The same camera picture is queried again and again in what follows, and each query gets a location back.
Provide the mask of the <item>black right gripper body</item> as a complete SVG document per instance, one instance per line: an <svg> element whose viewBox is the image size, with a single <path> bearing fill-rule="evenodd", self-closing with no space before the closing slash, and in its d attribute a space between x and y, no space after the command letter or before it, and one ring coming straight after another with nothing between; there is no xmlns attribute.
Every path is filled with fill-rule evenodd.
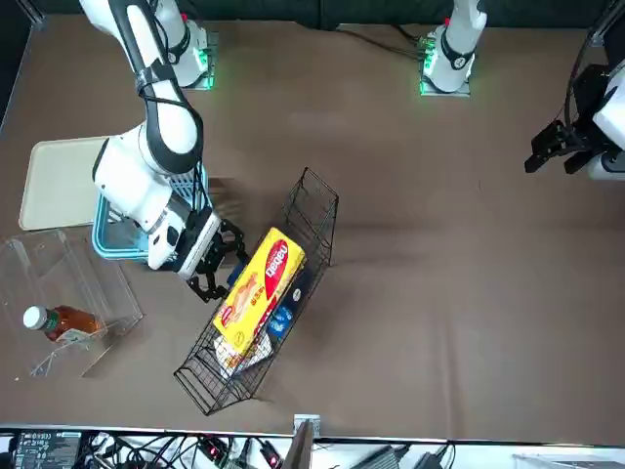
<svg viewBox="0 0 625 469"><path fill-rule="evenodd" d="M204 208L194 220L192 228L184 231L177 256L178 267L196 267L216 233L216 213Z"/></svg>

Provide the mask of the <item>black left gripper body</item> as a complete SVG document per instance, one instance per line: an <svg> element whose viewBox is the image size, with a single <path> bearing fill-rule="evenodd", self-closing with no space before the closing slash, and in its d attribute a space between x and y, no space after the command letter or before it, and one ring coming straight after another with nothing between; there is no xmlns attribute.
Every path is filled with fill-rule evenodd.
<svg viewBox="0 0 625 469"><path fill-rule="evenodd" d="M604 119L610 67L590 64L573 79L564 106L564 149L566 152L597 150L613 145L611 124Z"/></svg>

